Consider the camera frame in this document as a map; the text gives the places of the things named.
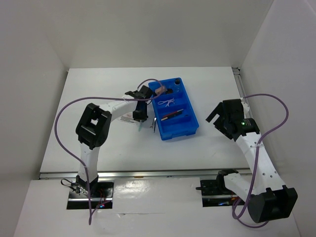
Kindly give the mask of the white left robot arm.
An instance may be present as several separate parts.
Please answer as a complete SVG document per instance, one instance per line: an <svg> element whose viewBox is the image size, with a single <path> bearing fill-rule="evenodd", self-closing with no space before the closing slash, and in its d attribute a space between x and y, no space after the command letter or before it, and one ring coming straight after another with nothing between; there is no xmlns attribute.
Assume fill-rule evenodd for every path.
<svg viewBox="0 0 316 237"><path fill-rule="evenodd" d="M86 197L97 193L98 171L97 163L100 147L107 140L111 122L127 113L132 113L132 119L137 122L147 120L147 100L153 91L147 86L140 90L128 91L119 100L97 106L90 103L86 106L76 134L80 143L80 165L76 176L76 183L80 185L80 192Z"/></svg>

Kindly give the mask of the mint eyebrow razor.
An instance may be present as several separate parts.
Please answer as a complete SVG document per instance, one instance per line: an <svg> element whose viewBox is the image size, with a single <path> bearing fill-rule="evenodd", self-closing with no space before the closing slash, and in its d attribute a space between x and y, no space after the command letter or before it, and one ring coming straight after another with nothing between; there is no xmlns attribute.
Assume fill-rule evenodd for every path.
<svg viewBox="0 0 316 237"><path fill-rule="evenodd" d="M141 131L142 127L143 127L143 122L140 121L140 122L139 122L139 127L138 127L138 131L139 131L139 132Z"/></svg>

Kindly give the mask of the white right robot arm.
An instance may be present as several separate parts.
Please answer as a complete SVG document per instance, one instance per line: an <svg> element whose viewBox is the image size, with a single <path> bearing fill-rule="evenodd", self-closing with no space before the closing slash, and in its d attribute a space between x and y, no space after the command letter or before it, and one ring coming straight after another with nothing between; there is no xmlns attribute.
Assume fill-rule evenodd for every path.
<svg viewBox="0 0 316 237"><path fill-rule="evenodd" d="M289 217L298 199L294 188L286 186L278 175L265 147L253 118L246 118L249 106L243 98L224 100L206 118L214 120L214 126L230 140L236 142L250 167L252 178L248 182L235 169L224 169L216 177L216 190L222 194L238 196L233 204L241 201L244 206L239 214L232 213L239 220L248 211L252 221L261 227L266 222Z"/></svg>

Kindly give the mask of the beige foundation bottle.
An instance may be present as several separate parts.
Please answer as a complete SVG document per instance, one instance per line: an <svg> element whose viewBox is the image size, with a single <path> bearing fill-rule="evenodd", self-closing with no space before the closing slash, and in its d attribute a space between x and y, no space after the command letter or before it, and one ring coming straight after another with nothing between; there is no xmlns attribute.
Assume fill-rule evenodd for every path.
<svg viewBox="0 0 316 237"><path fill-rule="evenodd" d="M166 86L161 86L155 90L155 95L164 95L164 94L172 94L173 90L171 88L167 88Z"/></svg>

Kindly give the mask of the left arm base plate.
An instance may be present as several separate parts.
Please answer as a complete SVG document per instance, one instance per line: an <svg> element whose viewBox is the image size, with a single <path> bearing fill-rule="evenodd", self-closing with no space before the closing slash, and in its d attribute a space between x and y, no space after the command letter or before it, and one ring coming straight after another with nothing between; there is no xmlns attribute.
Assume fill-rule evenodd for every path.
<svg viewBox="0 0 316 237"><path fill-rule="evenodd" d="M69 188L67 209L81 210L89 209L88 192L79 184L68 179L61 179L61 185ZM114 182L99 182L91 194L91 208L112 209L113 208Z"/></svg>

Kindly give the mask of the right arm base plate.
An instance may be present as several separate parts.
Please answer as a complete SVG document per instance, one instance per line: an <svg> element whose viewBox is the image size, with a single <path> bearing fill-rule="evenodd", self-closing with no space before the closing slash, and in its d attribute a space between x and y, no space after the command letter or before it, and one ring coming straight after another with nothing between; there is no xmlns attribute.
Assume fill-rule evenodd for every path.
<svg viewBox="0 0 316 237"><path fill-rule="evenodd" d="M201 193L203 207L232 206L239 199L234 192L221 187L218 179L200 180L196 190Z"/></svg>

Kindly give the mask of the purple eyelash applicator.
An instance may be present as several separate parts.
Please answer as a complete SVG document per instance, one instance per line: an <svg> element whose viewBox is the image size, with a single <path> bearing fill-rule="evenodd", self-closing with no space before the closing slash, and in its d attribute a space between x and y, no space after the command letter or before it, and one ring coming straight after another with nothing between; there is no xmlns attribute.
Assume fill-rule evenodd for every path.
<svg viewBox="0 0 316 237"><path fill-rule="evenodd" d="M174 104L174 102L175 102L175 99L172 98L172 99L168 99L168 100L165 100L165 101L159 101L158 105L165 105L165 107L169 107L170 104Z"/></svg>

